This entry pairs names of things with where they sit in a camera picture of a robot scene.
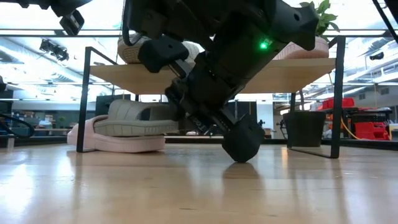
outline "wooden floor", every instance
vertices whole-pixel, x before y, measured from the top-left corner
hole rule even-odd
[[[219,145],[16,148],[0,151],[0,223],[398,223],[398,152],[262,146],[233,164]]]

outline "plant leaf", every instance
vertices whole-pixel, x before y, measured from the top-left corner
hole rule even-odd
[[[323,2],[321,2],[321,4],[319,5],[319,8],[317,9],[317,13],[318,14],[323,14],[325,13],[325,11],[330,8],[330,1],[329,0],[324,0]]]
[[[329,25],[331,25],[337,32],[340,32],[340,28],[334,22],[329,22]]]
[[[329,43],[329,39],[327,37],[325,37],[324,35],[319,35],[320,38],[324,39],[326,42]]]
[[[305,6],[309,6],[309,5],[310,5],[309,2],[301,2],[301,3],[300,3],[300,6],[301,6],[301,7],[305,7]]]
[[[322,15],[322,20],[325,22],[335,21],[336,19],[337,19],[337,16],[335,16],[333,14],[324,13]]]

